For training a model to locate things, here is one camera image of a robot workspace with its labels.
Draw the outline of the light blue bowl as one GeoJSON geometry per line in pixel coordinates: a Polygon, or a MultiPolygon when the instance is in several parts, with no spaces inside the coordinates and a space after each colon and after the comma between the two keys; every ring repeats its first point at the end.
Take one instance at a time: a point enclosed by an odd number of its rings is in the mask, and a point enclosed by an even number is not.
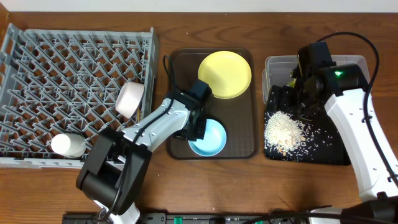
{"type": "Polygon", "coordinates": [[[188,141],[188,145],[199,156],[210,157],[221,152],[226,142],[227,133],[224,126],[214,119],[207,119],[204,138],[188,141]]]}

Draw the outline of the yellow round plate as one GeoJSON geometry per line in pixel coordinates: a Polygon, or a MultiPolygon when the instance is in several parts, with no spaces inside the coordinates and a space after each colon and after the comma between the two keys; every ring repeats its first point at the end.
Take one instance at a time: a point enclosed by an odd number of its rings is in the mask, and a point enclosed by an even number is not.
{"type": "Polygon", "coordinates": [[[243,94],[251,83],[252,73],[245,58],[231,51],[218,51],[203,59],[198,79],[207,83],[213,95],[231,99],[243,94]]]}

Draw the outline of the white bowl with food scraps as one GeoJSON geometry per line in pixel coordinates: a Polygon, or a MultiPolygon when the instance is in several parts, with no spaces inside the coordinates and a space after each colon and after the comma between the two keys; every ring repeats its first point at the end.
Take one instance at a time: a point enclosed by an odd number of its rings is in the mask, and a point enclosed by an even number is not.
{"type": "Polygon", "coordinates": [[[119,92],[115,109],[126,118],[130,118],[137,110],[144,94],[144,85],[126,82],[119,92]]]}

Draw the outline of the white cup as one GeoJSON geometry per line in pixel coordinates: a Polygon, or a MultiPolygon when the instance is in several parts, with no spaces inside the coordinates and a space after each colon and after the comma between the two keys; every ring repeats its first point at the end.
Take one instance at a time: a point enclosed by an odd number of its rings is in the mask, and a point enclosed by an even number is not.
{"type": "Polygon", "coordinates": [[[56,135],[50,145],[53,152],[69,158],[81,157],[86,150],[85,138],[72,133],[56,135]]]}

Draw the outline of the green snack wrapper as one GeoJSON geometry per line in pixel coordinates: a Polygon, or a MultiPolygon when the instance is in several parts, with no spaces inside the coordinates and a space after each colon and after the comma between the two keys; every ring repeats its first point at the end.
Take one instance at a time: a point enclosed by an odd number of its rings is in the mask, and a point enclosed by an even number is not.
{"type": "Polygon", "coordinates": [[[295,87],[295,82],[296,82],[296,79],[293,79],[292,81],[289,81],[288,86],[294,88],[295,87]]]}

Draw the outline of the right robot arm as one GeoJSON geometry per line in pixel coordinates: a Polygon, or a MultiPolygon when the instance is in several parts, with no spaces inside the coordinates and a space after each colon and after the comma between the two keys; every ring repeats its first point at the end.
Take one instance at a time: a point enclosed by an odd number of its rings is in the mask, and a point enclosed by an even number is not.
{"type": "Polygon", "coordinates": [[[298,112],[320,108],[335,125],[354,169],[361,203],[316,208],[307,223],[397,223],[397,158],[374,112],[359,65],[333,61],[325,42],[297,52],[298,112]]]}

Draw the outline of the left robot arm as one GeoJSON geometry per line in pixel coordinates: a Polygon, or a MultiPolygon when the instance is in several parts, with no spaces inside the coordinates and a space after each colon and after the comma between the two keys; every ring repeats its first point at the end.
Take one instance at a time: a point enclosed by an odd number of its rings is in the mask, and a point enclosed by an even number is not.
{"type": "Polygon", "coordinates": [[[170,136],[196,141],[205,135],[202,109],[212,93],[197,80],[191,89],[174,89],[142,121],[115,131],[102,130],[80,170],[76,187],[101,206],[95,223],[135,223],[132,214],[153,152],[170,136]]]}

